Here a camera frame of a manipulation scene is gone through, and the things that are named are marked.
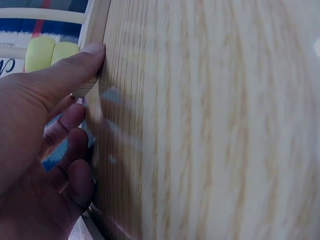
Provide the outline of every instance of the wooden edge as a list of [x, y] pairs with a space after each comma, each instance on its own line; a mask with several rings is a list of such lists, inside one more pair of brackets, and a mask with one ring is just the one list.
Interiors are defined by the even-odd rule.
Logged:
[[47, 8], [25, 8], [4, 7], [0, 8], [0, 18], [4, 19], [39, 19], [74, 24], [84, 24], [87, 16], [85, 13], [47, 9]]
[[15, 46], [0, 46], [0, 58], [21, 59], [26, 58], [27, 49]]
[[[80, 49], [90, 43], [103, 43], [111, 0], [89, 0], [86, 9], [87, 20], [82, 26], [79, 42]], [[83, 85], [72, 95], [82, 98], [95, 85], [97, 75], [89, 83]]]
[[105, 238], [101, 235], [101, 233], [99, 232], [98, 228], [96, 227], [96, 225], [94, 224], [94, 222], [92, 221], [89, 213], [87, 211], [85, 211], [82, 215], [82, 221], [84, 223], [85, 226], [83, 226], [82, 228], [87, 230], [86, 234], [85, 234], [85, 239], [90, 239], [90, 237], [93, 240], [104, 240]]

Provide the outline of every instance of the wooden panel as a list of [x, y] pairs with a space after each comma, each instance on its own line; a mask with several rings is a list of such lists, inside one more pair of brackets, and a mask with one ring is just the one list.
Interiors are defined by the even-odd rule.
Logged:
[[[318, 0], [111, 1], [87, 98], [104, 230], [320, 238], [319, 12]], [[120, 101], [99, 97], [112, 87]]]

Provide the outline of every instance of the white frame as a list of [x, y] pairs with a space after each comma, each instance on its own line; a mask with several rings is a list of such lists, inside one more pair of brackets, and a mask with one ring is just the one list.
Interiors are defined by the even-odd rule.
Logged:
[[[0, 18], [11, 19], [39, 19], [59, 21], [66, 23], [82, 24], [79, 35], [78, 45], [80, 50], [90, 43], [92, 28], [94, 27], [94, 15], [99, 11], [99, 6], [105, 0], [88, 0], [85, 13], [72, 12], [65, 10], [55, 10], [47, 8], [23, 8], [23, 7], [4, 7], [0, 8]], [[26, 48], [15, 46], [0, 46], [0, 58], [21, 59], [26, 58]], [[75, 97], [84, 97], [94, 86], [97, 78], [92, 79], [88, 84], [82, 86], [73, 93]]]

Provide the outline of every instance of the red stripe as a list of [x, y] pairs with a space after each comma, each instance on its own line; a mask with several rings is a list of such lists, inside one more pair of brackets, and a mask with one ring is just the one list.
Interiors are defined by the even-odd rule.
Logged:
[[[43, 0], [41, 8], [42, 9], [49, 9], [51, 2], [52, 2], [52, 0]], [[35, 21], [35, 25], [34, 25], [33, 32], [32, 32], [32, 37], [31, 37], [32, 39], [39, 37], [39, 35], [41, 34], [41, 31], [42, 31], [42, 28], [44, 27], [44, 23], [45, 23], [44, 20], [37, 19]], [[23, 66], [22, 72], [23, 73], [26, 72], [25, 66]]]

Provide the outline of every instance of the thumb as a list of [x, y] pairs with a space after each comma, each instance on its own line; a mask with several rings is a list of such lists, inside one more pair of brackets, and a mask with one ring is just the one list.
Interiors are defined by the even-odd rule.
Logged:
[[95, 184], [88, 164], [82, 159], [70, 165], [68, 178], [69, 184], [62, 192], [62, 196], [73, 227], [80, 215], [90, 206]]
[[92, 43], [81, 52], [51, 67], [27, 73], [30, 90], [50, 112], [65, 96], [97, 74], [105, 58], [105, 46]]

